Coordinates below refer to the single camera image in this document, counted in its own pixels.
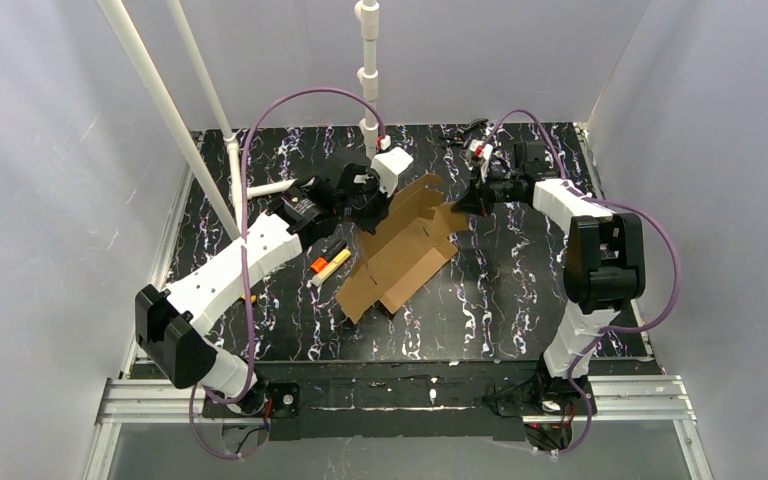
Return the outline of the brown cardboard paper box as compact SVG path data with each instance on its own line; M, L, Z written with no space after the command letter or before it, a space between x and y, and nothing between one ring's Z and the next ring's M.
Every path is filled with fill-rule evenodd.
M468 219L441 185L438 175L423 175L396 193L373 234L357 234L362 254L336 295L353 324L376 304L397 313L458 253L452 238L469 229Z

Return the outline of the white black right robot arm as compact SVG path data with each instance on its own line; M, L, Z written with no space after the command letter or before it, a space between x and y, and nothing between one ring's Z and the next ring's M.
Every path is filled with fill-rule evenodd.
M567 304L558 331L541 356L540 373L546 381L586 376L599 332L643 293L640 218L598 205L572 181L561 178L543 159L545 148L538 142L518 144L512 166L501 172L491 168L492 145L473 140L468 151L470 180L453 211L486 217L500 203L520 203L543 214L565 234Z

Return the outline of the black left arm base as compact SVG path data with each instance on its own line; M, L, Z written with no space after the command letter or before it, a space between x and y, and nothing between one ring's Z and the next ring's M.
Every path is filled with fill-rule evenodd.
M224 405L205 398L205 418L295 418L300 414L301 387L294 382L259 381L240 403Z

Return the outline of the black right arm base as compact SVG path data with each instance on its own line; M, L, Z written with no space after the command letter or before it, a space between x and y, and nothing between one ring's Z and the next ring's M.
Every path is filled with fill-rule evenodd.
M525 424L526 439L538 451L560 452L573 443L573 422L597 413L587 376L574 379L535 373L520 382L493 384L478 400L500 417L547 417Z

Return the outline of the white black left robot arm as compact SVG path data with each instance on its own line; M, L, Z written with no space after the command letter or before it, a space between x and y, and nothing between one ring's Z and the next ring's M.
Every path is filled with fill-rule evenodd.
M202 386L226 402L241 401L256 384L253 363L215 346L207 334L251 288L312 244L351 222L374 231L388 215L399 173L374 161L350 163L336 182L319 176L296 180L248 227L203 266L159 290L147 285L135 298L137 345L173 386Z

